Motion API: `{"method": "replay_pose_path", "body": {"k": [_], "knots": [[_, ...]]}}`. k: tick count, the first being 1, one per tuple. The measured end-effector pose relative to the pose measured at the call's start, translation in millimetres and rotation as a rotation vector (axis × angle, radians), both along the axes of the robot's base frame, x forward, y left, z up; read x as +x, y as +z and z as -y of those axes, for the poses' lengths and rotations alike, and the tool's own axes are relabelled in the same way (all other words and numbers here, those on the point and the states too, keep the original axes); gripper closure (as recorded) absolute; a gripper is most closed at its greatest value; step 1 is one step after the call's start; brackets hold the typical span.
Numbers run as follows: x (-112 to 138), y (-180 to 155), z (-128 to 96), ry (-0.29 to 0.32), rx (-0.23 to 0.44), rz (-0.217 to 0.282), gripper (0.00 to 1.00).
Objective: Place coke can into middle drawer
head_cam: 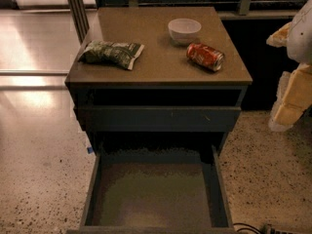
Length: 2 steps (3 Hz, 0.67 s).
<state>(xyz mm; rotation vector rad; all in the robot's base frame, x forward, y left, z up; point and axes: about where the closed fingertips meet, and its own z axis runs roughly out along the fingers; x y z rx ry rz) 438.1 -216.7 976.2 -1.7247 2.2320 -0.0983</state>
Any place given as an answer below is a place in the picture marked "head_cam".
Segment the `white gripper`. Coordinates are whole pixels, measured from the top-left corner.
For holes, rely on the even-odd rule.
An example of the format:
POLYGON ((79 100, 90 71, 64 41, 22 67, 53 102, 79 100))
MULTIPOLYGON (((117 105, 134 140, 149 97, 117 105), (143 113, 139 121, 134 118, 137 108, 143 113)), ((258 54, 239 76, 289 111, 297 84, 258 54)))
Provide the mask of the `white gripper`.
POLYGON ((276 48, 287 46, 288 57, 300 62, 293 72, 282 73, 270 113, 270 130, 284 132, 312 105, 312 66, 309 65, 312 63, 312 0, 304 4, 291 23, 271 34, 266 44, 276 48))

